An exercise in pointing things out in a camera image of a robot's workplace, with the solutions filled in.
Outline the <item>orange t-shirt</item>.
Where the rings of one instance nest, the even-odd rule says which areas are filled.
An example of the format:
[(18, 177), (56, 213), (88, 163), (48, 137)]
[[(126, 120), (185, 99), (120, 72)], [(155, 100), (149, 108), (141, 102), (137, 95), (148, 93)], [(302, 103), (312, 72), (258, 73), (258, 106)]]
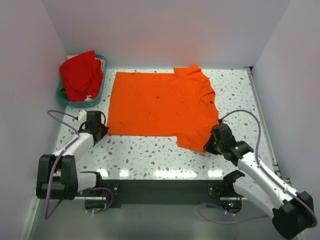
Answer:
[(108, 109), (111, 135), (176, 137), (181, 148), (204, 152), (218, 123), (216, 93), (198, 66), (173, 73), (117, 72)]

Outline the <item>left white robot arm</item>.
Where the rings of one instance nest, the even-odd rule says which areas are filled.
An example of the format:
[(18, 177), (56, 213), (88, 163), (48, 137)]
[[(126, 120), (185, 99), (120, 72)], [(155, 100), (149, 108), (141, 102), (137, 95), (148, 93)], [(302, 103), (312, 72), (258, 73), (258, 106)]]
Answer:
[(73, 200), (84, 190), (92, 196), (99, 196), (104, 190), (101, 174), (79, 172), (77, 162), (107, 135), (106, 116), (98, 110), (81, 110), (76, 119), (80, 127), (72, 140), (39, 159), (35, 190), (39, 199)]

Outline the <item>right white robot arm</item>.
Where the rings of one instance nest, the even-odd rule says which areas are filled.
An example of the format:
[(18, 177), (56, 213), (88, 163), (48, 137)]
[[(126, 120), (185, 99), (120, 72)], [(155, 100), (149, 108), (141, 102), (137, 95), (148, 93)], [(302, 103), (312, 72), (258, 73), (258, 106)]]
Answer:
[(312, 196), (299, 192), (270, 170), (245, 141), (236, 141), (230, 127), (219, 123), (212, 127), (204, 149), (221, 155), (237, 169), (223, 177), (223, 192), (236, 194), (260, 208), (285, 239), (291, 240), (318, 220)]

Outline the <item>teal plastic basket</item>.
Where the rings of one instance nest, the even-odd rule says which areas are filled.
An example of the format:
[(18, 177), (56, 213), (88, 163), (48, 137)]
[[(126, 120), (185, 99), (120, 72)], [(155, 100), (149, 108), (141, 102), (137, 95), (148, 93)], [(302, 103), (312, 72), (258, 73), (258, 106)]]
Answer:
[(107, 73), (107, 65), (108, 65), (108, 61), (107, 61), (106, 67), (105, 67), (106, 72), (105, 72), (105, 74), (103, 74), (103, 78), (102, 78), (102, 81), (100, 84), (99, 93), (95, 98), (90, 98), (89, 100), (85, 100), (85, 101), (66, 101), (66, 100), (61, 99), (58, 91), (59, 91), (59, 86), (60, 85), (63, 86), (63, 84), (62, 84), (62, 79), (60, 79), (58, 87), (56, 89), (56, 94), (55, 94), (58, 102), (64, 106), (71, 106), (73, 108), (89, 108), (89, 107), (96, 106), (101, 101), (101, 98), (102, 98), (103, 89), (104, 89), (104, 85), (105, 85), (105, 78), (106, 78), (106, 73)]

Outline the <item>green garment in basket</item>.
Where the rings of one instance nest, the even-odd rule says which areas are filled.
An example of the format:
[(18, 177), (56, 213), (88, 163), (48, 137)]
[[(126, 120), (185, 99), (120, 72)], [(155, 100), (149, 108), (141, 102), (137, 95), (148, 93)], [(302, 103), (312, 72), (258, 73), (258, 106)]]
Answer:
[(59, 86), (58, 95), (62, 100), (68, 101), (66, 89), (62, 85)]

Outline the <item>red t-shirt in basket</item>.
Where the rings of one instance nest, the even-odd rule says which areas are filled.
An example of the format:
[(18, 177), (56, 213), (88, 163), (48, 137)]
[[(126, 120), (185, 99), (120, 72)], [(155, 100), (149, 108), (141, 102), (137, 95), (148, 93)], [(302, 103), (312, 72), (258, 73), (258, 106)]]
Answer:
[(93, 50), (66, 60), (59, 71), (68, 101), (83, 102), (88, 96), (95, 99), (99, 95), (104, 75)]

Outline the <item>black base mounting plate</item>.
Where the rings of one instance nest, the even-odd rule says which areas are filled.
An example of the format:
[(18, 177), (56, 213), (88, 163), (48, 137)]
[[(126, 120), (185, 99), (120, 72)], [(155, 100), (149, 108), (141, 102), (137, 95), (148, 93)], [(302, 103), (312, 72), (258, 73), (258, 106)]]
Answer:
[(223, 180), (111, 180), (100, 184), (113, 193), (113, 208), (122, 205), (199, 205), (228, 202), (244, 197)]

